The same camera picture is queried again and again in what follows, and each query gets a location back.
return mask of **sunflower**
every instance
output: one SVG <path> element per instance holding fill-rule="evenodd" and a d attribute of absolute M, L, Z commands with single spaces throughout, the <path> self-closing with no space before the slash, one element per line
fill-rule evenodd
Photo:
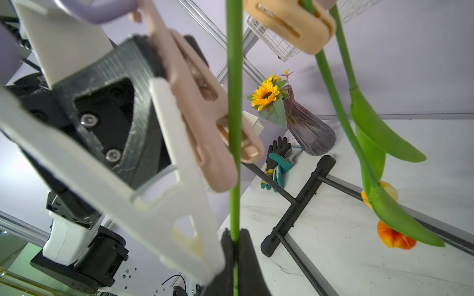
<path fill-rule="evenodd" d="M 279 83 L 280 81 L 282 81 L 282 79 L 278 76 L 276 76 L 276 74 L 273 74 L 273 75 L 270 75 L 270 77 L 268 77 L 267 80 L 265 80 L 264 82 L 271 82 L 273 83 L 273 81 L 276 79 L 276 83 Z"/>
<path fill-rule="evenodd" d="M 259 87 L 252 95 L 252 107 L 259 105 L 258 111 L 262 110 L 263 107 L 276 101 L 276 96 L 279 95 L 278 87 L 271 81 L 262 82 L 262 86 Z"/>

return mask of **purple handle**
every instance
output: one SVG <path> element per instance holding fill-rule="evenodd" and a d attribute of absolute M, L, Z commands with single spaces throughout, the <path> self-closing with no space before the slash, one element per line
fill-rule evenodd
<path fill-rule="evenodd" d="M 73 18 L 91 24 L 110 22 L 138 8 L 137 0 L 113 0 L 97 6 L 84 5 L 77 0 L 55 0 L 55 3 Z"/>

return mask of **purple glass vase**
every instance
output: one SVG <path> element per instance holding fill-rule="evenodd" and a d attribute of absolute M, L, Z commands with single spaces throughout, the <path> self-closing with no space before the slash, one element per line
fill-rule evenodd
<path fill-rule="evenodd" d="M 285 99 L 286 125 L 304 152 L 317 156 L 328 152 L 336 141 L 336 134 L 327 124 L 295 101 L 291 85 L 285 86 L 290 95 Z"/>

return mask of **black glove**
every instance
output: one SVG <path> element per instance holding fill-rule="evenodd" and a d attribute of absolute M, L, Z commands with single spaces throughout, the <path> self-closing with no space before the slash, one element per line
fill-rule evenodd
<path fill-rule="evenodd" d="M 285 154 L 291 149 L 292 144 L 287 142 L 286 137 L 278 137 L 278 141 L 273 141 L 273 145 L 268 146 L 267 153 L 267 167 L 266 170 L 274 170 L 277 162 L 270 158 L 270 153 L 276 153 L 281 157 L 285 157 Z"/>

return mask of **wire basket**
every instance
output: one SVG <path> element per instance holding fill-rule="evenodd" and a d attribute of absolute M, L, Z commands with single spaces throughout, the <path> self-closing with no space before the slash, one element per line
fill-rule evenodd
<path fill-rule="evenodd" d="M 381 0 L 341 0 L 337 3 L 337 9 L 342 23 L 347 23 L 360 15 Z"/>
<path fill-rule="evenodd" d="M 380 1 L 381 0 L 338 1 L 337 8 L 341 15 L 341 21 L 347 23 Z M 265 13 L 273 16 L 273 14 L 261 4 L 259 4 L 258 7 Z M 251 15 L 247 17 L 246 23 L 255 35 L 257 35 L 258 38 L 260 38 L 283 62 L 300 52 L 299 48 L 284 40 L 269 28 L 260 24 L 260 22 L 254 19 Z"/>
<path fill-rule="evenodd" d="M 261 4 L 258 7 L 269 15 L 273 15 Z M 289 43 L 274 31 L 260 24 L 251 15 L 247 17 L 248 27 L 258 36 L 282 61 L 287 61 L 289 58 L 300 52 L 300 49 Z"/>

